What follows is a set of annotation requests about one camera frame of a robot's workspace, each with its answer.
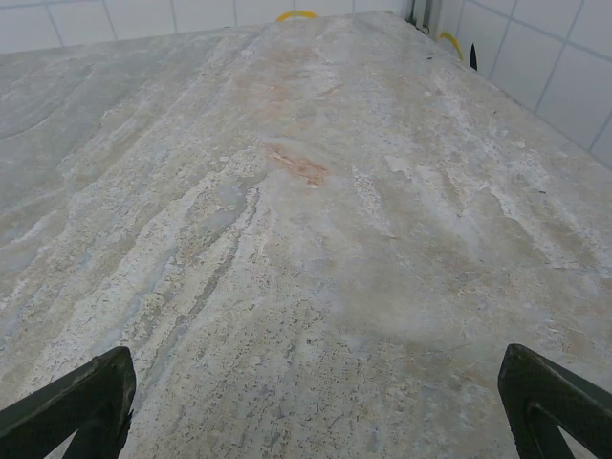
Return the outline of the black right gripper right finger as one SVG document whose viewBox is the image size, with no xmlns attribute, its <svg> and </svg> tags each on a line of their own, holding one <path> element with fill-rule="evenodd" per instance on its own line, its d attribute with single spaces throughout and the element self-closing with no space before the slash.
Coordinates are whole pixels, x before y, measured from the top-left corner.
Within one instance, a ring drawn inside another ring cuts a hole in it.
<svg viewBox="0 0 612 459">
<path fill-rule="evenodd" d="M 597 458 L 611 456 L 611 394 L 537 352 L 506 349 L 498 391 L 521 458 L 572 458 L 567 432 Z"/>
</svg>

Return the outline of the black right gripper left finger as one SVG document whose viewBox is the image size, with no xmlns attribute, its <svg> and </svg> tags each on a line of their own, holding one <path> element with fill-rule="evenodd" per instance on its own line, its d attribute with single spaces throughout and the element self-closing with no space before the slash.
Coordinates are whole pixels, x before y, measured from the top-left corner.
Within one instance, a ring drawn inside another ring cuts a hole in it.
<svg viewBox="0 0 612 459">
<path fill-rule="evenodd" d="M 115 347 L 1 410 L 1 456 L 117 458 L 137 387 L 130 350 Z"/>
</svg>

